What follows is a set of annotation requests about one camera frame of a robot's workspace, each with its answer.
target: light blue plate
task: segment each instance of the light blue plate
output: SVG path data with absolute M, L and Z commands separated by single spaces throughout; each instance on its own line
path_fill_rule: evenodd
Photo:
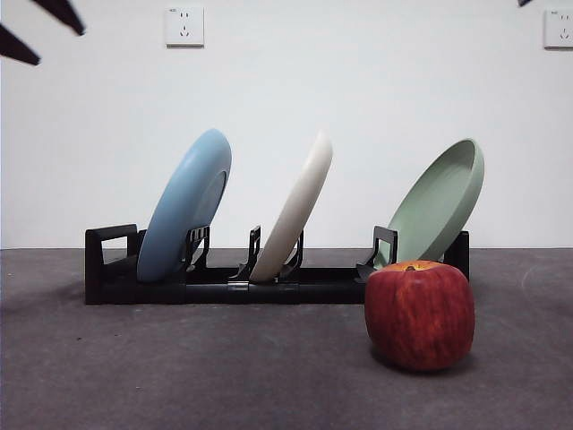
M 208 130 L 187 151 L 153 212 L 137 263 L 139 281 L 162 280 L 180 267 L 187 231 L 213 220 L 230 170 L 227 139 Z

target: sage green plate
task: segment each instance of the sage green plate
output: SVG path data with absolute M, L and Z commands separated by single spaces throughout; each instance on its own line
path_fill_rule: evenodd
M 483 183 L 483 154 L 472 140 L 442 153 L 400 203 L 388 227 L 398 232 L 398 261 L 439 260 L 465 226 Z M 374 266 L 388 263 L 382 247 Z

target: apple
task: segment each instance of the apple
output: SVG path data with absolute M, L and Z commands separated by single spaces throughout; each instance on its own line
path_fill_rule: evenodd
M 450 367 L 474 339 L 469 283 L 461 271 L 439 262 L 400 262 L 371 274 L 364 316 L 380 353 L 408 370 Z

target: floor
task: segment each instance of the floor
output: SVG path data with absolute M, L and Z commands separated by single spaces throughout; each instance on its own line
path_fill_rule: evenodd
M 367 254 L 309 250 L 305 264 Z M 384 365 L 361 305 L 85 306 L 82 250 L 0 256 L 3 430 L 573 422 L 573 249 L 472 250 L 473 349 L 437 374 Z

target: wall socket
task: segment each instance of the wall socket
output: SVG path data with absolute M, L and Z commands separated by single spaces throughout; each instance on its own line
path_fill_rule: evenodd
M 164 31 L 167 47 L 204 46 L 202 7 L 170 7 L 165 10 Z
M 573 48 L 573 9 L 548 9 L 543 16 L 546 49 Z

